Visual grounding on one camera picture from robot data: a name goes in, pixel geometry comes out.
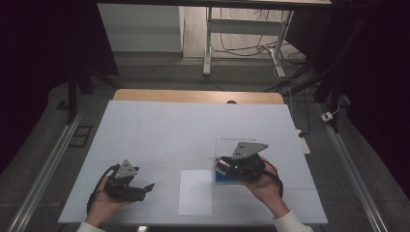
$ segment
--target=person's left hand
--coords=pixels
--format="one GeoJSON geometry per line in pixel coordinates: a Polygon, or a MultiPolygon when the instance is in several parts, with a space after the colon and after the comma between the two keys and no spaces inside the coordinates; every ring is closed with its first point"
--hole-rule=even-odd
{"type": "Polygon", "coordinates": [[[111,216],[113,216],[118,209],[122,206],[131,204],[131,201],[117,201],[110,198],[105,191],[103,191],[103,187],[105,186],[108,177],[105,177],[99,188],[97,189],[97,193],[94,198],[94,202],[91,205],[90,212],[88,213],[85,222],[95,226],[100,227],[106,220],[108,220],[111,216]]]}

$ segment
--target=white paper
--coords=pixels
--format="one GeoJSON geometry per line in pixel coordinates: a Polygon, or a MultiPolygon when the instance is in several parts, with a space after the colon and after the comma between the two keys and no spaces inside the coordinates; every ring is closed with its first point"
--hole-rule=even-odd
{"type": "Polygon", "coordinates": [[[181,171],[178,215],[211,215],[211,184],[210,170],[181,171]]]}

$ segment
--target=black fabric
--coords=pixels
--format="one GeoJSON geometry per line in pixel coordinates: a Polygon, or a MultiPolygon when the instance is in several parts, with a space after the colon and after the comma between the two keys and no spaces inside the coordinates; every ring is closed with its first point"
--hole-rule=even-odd
{"type": "Polygon", "coordinates": [[[377,5],[346,57],[341,91],[351,101],[352,123],[410,197],[408,5],[387,0],[377,5]]]}
{"type": "Polygon", "coordinates": [[[118,74],[97,4],[0,3],[1,168],[13,159],[73,67],[118,74]]]}

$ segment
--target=white sleeve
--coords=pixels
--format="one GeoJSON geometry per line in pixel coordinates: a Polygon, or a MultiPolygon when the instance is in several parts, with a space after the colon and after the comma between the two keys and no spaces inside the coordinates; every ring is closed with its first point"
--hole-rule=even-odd
{"type": "Polygon", "coordinates": [[[303,225],[293,211],[287,215],[274,219],[278,232],[313,232],[309,226],[303,225]]]}
{"type": "Polygon", "coordinates": [[[82,221],[79,225],[77,232],[105,232],[100,228],[90,225],[89,223],[82,221]]]}

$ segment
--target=wooden floor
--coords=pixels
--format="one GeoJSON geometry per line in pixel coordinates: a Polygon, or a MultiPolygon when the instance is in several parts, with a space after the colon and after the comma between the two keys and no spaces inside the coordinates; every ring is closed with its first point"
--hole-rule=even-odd
{"type": "MultiPolygon", "coordinates": [[[[200,7],[185,7],[185,31],[184,31],[184,57],[185,58],[203,58],[206,43],[206,15],[207,9],[200,7]]],[[[242,19],[242,20],[269,20],[281,21],[282,11],[268,10],[249,10],[249,9],[227,9],[213,8],[213,18],[224,19],[242,19]]],[[[211,52],[213,58],[247,58],[247,59],[271,59],[267,51],[258,53],[256,46],[270,45],[277,40],[275,36],[255,36],[255,35],[233,35],[213,33],[211,37],[211,46],[214,49],[211,52]],[[252,47],[251,49],[231,50],[231,52],[241,54],[234,55],[227,52],[215,52],[215,50],[224,51],[226,49],[252,47]]],[[[297,52],[290,44],[283,42],[282,52],[284,56],[297,52]]]]}

